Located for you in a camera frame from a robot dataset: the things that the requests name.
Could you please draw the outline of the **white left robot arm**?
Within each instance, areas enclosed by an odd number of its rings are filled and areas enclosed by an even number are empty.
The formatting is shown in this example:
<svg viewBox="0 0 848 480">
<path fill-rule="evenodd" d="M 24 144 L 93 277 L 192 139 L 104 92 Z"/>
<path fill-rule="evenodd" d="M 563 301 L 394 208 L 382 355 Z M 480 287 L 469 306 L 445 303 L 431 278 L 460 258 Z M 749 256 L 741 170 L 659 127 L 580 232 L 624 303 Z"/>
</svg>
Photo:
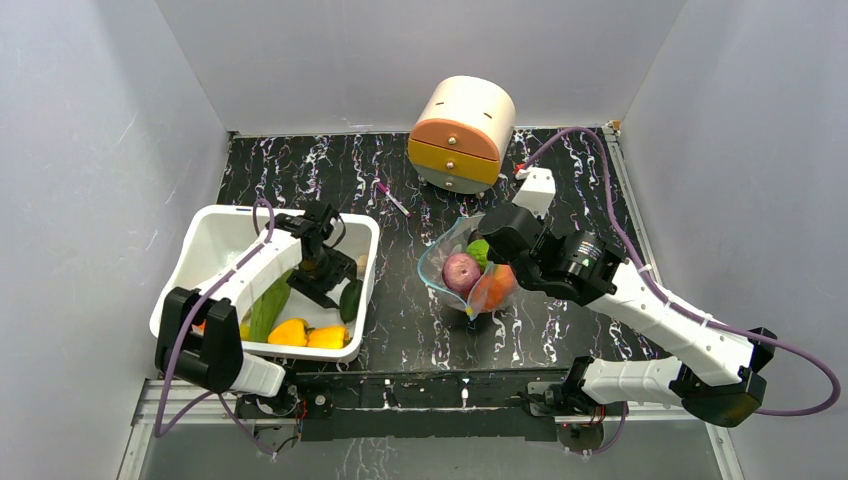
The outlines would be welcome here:
<svg viewBox="0 0 848 480">
<path fill-rule="evenodd" d="M 325 202 L 310 203 L 300 215 L 272 213 L 228 266 L 198 286 L 164 294 L 157 369 L 209 392 L 258 395 L 275 416 L 293 412 L 297 387 L 284 380 L 282 366 L 244 350 L 239 326 L 243 317 L 257 317 L 257 301 L 280 279 L 315 305 L 339 309 L 331 292 L 357 274 L 354 259 L 336 248 L 345 235 L 342 215 Z"/>
</svg>

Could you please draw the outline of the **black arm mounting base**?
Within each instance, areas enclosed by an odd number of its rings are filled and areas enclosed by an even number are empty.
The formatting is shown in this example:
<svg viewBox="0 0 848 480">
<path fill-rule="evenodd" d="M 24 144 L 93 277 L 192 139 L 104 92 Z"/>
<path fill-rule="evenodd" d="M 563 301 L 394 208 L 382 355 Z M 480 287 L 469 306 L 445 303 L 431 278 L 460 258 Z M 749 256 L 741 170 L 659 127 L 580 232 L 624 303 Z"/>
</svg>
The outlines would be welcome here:
<svg viewBox="0 0 848 480">
<path fill-rule="evenodd" d="M 596 430 L 621 413 L 566 392 L 565 368 L 299 372 L 305 438 L 519 437 L 554 442 L 568 423 Z"/>
</svg>

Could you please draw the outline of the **green cabbage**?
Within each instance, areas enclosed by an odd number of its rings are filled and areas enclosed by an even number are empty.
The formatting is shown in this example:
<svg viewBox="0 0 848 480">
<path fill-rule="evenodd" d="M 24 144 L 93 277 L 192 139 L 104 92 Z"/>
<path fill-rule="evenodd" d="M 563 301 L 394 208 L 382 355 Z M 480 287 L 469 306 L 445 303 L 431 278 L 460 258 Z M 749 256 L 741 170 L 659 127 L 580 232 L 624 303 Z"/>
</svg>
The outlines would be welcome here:
<svg viewBox="0 0 848 480">
<path fill-rule="evenodd" d="M 489 244 L 484 239 L 476 239 L 471 241 L 465 249 L 465 253 L 471 256 L 478 263 L 482 271 L 487 268 L 487 265 L 489 263 L 488 252 Z"/>
</svg>

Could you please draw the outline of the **pink marker pen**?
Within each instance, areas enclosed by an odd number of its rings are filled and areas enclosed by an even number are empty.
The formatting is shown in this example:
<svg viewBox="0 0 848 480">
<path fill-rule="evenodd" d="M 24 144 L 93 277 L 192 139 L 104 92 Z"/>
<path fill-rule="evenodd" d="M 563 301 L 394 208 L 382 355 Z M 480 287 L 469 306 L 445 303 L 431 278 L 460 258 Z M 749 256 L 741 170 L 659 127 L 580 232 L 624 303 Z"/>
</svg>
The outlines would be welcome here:
<svg viewBox="0 0 848 480">
<path fill-rule="evenodd" d="M 391 190 L 384 183 L 378 182 L 376 184 L 376 187 L 406 218 L 410 218 L 412 216 L 412 213 L 402 204 L 402 202 L 397 197 L 392 194 Z"/>
</svg>

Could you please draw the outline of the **dark green avocado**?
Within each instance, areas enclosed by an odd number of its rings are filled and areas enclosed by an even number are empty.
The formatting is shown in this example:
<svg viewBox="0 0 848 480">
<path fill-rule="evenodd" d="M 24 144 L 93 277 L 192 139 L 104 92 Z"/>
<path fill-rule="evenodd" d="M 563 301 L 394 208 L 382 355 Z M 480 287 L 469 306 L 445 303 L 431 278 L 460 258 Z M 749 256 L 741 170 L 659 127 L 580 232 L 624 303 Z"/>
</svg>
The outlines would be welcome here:
<svg viewBox="0 0 848 480">
<path fill-rule="evenodd" d="M 363 281 L 361 279 L 354 279 L 343 288 L 338 301 L 339 316 L 342 322 L 350 323 L 356 320 L 362 290 Z"/>
</svg>

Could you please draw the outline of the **round pastel drawer cabinet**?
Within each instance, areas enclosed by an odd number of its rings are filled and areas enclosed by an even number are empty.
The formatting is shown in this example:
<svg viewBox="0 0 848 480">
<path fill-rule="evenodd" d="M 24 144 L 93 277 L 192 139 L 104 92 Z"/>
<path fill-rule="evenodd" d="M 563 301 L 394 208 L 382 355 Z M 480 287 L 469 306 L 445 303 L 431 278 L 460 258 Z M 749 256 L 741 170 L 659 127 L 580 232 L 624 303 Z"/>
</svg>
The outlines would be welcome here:
<svg viewBox="0 0 848 480">
<path fill-rule="evenodd" d="M 410 132 L 408 159 L 423 181 L 480 195 L 499 177 L 515 115 L 512 98 L 495 83 L 464 75 L 446 78 Z"/>
</svg>

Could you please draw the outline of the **clear zip top bag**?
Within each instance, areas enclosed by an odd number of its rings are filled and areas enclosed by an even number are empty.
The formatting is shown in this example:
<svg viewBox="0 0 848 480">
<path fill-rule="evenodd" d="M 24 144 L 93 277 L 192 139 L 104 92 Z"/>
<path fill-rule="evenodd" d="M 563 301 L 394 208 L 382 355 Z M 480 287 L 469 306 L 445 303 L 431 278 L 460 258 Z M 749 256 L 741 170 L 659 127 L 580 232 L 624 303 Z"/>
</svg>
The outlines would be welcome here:
<svg viewBox="0 0 848 480">
<path fill-rule="evenodd" d="M 478 231 L 481 215 L 461 217 L 420 257 L 417 273 L 446 306 L 473 320 L 512 304 L 518 284 L 511 268 L 488 259 Z"/>
</svg>

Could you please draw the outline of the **orange pumpkin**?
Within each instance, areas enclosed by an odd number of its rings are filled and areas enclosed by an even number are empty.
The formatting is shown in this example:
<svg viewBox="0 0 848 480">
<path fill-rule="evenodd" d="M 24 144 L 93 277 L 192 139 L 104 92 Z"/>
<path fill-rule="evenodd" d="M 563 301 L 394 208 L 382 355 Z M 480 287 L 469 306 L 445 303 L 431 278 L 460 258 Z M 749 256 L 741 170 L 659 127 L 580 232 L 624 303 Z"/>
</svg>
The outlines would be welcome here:
<svg viewBox="0 0 848 480">
<path fill-rule="evenodd" d="M 482 277 L 469 294 L 469 305 L 477 311 L 490 311 L 494 306 L 494 300 L 491 294 L 492 287 L 493 279 L 491 277 Z"/>
</svg>

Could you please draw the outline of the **green leafy vegetable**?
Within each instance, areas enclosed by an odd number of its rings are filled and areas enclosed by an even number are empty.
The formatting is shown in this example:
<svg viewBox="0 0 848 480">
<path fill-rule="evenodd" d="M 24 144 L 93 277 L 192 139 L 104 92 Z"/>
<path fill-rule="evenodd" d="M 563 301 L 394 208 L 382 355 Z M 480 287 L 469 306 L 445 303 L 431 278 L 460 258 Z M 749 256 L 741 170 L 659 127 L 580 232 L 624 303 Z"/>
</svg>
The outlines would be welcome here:
<svg viewBox="0 0 848 480">
<path fill-rule="evenodd" d="M 288 280 L 293 269 L 274 281 L 255 301 L 251 309 L 247 340 L 266 343 L 291 294 Z"/>
</svg>

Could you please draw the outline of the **beige garlic bulb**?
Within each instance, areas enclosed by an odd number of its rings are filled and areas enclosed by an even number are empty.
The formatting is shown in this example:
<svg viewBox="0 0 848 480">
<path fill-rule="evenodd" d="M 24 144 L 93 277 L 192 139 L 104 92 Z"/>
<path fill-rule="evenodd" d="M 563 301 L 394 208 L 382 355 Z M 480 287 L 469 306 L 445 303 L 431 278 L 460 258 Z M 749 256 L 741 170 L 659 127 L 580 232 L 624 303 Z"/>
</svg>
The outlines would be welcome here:
<svg viewBox="0 0 848 480">
<path fill-rule="evenodd" d="M 366 255 L 361 255 L 356 260 L 357 275 L 358 276 L 363 277 L 365 275 L 366 270 L 367 270 L 367 262 L 368 262 L 368 257 Z"/>
</svg>

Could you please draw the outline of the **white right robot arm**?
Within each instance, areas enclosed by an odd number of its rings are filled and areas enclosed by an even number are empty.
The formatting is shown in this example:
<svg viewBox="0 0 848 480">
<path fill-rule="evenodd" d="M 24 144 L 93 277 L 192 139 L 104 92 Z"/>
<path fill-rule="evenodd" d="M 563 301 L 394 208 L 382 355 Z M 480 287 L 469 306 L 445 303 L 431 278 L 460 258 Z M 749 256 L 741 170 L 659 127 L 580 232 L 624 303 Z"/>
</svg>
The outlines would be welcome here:
<svg viewBox="0 0 848 480">
<path fill-rule="evenodd" d="M 620 249 L 588 231 L 557 229 L 512 203 L 485 214 L 477 230 L 489 259 L 509 266 L 523 289 L 606 315 L 667 352 L 650 361 L 577 358 L 556 396 L 571 411 L 657 403 L 731 428 L 762 406 L 767 382 L 759 372 L 773 348 L 675 311 L 649 290 Z"/>
</svg>

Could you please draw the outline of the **yellow orange bell pepper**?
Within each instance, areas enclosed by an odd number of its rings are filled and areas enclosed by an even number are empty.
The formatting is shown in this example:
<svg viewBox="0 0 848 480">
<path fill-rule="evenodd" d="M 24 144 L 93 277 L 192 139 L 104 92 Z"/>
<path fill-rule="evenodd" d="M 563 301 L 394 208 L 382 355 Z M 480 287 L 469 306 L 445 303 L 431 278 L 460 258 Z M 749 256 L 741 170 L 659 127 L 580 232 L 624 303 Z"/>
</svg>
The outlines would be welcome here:
<svg viewBox="0 0 848 480">
<path fill-rule="evenodd" d="M 350 332 L 346 326 L 316 328 L 307 335 L 307 346 L 319 349 L 343 349 L 350 342 Z"/>
</svg>

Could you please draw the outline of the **red onion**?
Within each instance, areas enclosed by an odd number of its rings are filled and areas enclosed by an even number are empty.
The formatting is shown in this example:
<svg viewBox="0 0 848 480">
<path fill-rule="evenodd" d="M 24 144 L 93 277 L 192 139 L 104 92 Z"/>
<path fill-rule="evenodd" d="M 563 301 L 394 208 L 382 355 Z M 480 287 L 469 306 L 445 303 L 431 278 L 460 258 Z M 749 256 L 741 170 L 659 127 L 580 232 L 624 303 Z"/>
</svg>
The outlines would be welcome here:
<svg viewBox="0 0 848 480">
<path fill-rule="evenodd" d="M 466 253 L 450 255 L 442 266 L 442 280 L 452 292 L 466 297 L 482 276 L 478 263 Z"/>
</svg>

